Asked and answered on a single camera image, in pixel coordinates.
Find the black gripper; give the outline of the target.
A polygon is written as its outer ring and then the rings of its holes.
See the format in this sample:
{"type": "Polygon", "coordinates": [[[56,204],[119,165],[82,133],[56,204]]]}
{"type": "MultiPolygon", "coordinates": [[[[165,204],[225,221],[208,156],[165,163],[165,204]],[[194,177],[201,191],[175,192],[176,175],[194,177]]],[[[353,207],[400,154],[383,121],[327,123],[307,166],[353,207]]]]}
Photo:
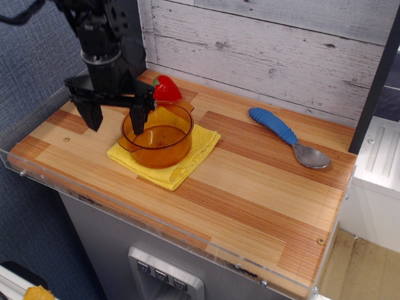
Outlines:
{"type": "Polygon", "coordinates": [[[89,73],[67,78],[65,85],[88,128],[98,131],[103,121],[102,105],[119,106],[130,108],[132,129],[135,135],[142,134],[149,111],[156,108],[154,88],[136,79],[121,57],[108,61],[91,57],[85,62],[89,73]]]}

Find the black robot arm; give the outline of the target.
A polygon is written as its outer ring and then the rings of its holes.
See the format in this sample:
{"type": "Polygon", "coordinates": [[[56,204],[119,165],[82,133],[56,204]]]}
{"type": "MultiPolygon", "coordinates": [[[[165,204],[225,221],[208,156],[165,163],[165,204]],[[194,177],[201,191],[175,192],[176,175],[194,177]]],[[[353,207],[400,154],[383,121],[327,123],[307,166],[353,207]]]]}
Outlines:
{"type": "Polygon", "coordinates": [[[55,3],[79,39],[88,70],[64,82],[84,122],[97,131],[102,106],[129,108],[131,127],[142,134],[156,101],[154,88],[138,80],[146,70],[146,50],[137,1],[55,3]]]}

